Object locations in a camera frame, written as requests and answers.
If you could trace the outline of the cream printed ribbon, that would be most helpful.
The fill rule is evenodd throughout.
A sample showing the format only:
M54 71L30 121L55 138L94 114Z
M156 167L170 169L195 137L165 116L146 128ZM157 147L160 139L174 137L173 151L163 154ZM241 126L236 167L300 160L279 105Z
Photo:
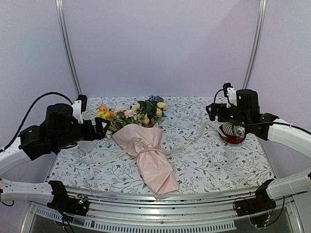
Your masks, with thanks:
M143 139L141 137L134 137L133 139L130 140L128 146L125 149L123 149L122 151L119 151L118 153L116 153L110 157L97 158L97 159L79 159L79 160L77 160L77 162L85 164L85 165L94 165L94 164L100 164L100 163L106 164L109 161L115 160L117 158L120 158L120 157L126 155L134 147L134 144L137 141L142 143L143 146L145 146L145 148L141 152L139 152L138 154L140 154L142 152L146 152L146 151L158 151L158 152L163 153L165 156L173 155L173 154L180 153L180 152L186 150L191 144L198 141L201 138L201 136L203 135L203 132L209 126L210 126L210 124L207 121L204 122L202 124L200 131L199 131L199 134L197 135L196 138L194 138L193 140L189 141L188 143L186 143L182 146L176 147L170 151L163 151L157 147L147 146L147 144L143 142Z

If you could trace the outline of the pink wrapping paper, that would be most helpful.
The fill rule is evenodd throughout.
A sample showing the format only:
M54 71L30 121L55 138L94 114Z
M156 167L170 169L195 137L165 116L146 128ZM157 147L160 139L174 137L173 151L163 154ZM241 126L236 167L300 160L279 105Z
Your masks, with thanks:
M139 174L154 193L161 195L179 189L173 168L160 150L161 129L128 124L112 137L124 153L136 158Z

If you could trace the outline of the artificial flower bouquet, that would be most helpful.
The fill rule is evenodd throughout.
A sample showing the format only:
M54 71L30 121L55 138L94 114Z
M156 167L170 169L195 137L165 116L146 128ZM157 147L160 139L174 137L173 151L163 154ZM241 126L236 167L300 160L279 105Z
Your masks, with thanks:
M97 117L109 120L110 134L114 134L129 124L150 128L165 116L167 103L160 96L150 96L147 100L140 100L131 107L118 107L108 109L104 105L99 106Z

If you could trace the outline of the white ribbed ceramic vase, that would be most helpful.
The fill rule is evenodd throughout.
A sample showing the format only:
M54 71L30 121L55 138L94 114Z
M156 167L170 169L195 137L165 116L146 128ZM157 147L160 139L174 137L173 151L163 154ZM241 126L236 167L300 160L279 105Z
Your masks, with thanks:
M82 112L82 118L83 120L92 120L93 114L86 110ZM85 153L91 152L95 147L95 143L93 141L79 141L77 144Z

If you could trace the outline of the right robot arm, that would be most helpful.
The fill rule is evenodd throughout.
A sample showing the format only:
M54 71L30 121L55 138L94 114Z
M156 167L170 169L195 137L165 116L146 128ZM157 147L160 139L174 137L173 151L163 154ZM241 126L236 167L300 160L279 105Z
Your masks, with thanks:
M228 87L224 90L226 103L213 102L206 107L211 121L242 127L245 134L252 134L270 143L284 146L305 157L311 156L311 133L295 126L271 113L261 113L258 94L251 89L235 90ZM261 212L270 204L270 200L282 196L298 195L310 191L311 169L289 176L267 181L256 190L251 207Z

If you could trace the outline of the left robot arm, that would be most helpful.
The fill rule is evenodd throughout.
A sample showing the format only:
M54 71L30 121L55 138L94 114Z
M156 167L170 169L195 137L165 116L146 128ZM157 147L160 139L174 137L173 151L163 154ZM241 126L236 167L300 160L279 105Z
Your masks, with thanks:
M83 141L103 139L110 121L100 117L85 120L82 103L73 105L58 103L46 110L46 118L39 126L33 125L18 133L12 144L0 153L1 174L40 156L58 154L61 150ZM34 200L54 203L62 211L72 207L72 198L59 181L47 183L20 183L0 181L0 200Z

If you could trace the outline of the red striped bowl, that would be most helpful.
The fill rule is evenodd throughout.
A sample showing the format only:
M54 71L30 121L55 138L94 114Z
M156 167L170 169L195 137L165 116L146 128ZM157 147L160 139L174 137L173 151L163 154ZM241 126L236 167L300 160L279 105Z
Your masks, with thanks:
M245 129L233 123L224 122L218 129L218 134L227 143L239 144L246 138Z

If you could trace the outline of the floral patterned tablecloth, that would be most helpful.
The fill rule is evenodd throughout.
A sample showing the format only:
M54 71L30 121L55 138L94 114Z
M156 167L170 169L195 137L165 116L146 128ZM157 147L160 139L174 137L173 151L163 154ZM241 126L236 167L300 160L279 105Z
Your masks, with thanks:
M159 121L161 149L170 151L186 143L189 147L168 157L178 183L178 193L209 193L260 186L274 172L258 139L248 135L233 145L217 132L205 107L212 97L164 97L168 108ZM128 155L108 163L84 164L85 159L104 159L120 151L112 138L95 141L86 153L79 147L60 152L48 180L64 185L106 192L151 194L138 172L136 160Z

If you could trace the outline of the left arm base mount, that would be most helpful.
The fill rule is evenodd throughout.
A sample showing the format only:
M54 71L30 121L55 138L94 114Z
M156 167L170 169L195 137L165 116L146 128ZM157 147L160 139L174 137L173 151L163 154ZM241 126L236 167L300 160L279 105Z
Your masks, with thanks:
M69 214L86 216L89 208L88 196L78 194L70 197L61 181L49 181L52 188L52 201L47 203L47 207Z

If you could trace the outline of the aluminium front rail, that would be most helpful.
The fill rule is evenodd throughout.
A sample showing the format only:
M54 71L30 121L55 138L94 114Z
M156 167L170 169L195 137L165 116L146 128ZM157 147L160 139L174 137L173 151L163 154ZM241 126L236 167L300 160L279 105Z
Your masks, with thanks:
M68 187L88 197L85 217L75 216L76 232L107 233L302 233L294 199L276 201L268 225L257 228L264 213L238 216L233 205L255 195L253 188L195 194L128 194Z

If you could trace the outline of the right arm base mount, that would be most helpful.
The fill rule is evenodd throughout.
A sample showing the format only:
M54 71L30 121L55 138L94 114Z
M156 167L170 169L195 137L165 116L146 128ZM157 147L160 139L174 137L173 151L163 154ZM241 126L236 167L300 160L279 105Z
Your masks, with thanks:
M233 209L237 212L237 215L251 215L276 208L276 202L267 194L267 187L273 180L274 179L267 180L259 186L253 198L236 199L233 202Z

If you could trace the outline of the left aluminium frame post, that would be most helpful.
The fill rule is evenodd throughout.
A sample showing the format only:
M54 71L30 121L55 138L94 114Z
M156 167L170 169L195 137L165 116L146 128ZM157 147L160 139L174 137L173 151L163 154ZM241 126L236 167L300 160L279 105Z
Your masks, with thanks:
M70 41L69 41L69 33L67 30L66 19L65 19L64 1L63 0L56 0L55 6L56 6L56 12L57 12L57 18L58 18L61 38L63 41L63 47L64 47L64 51L65 51L65 57L66 57L66 60L68 63L72 83L73 83L76 94L80 95L83 92L82 92L81 84L80 84L80 81L79 81L79 78L77 75L73 54L71 51L71 46L70 46Z

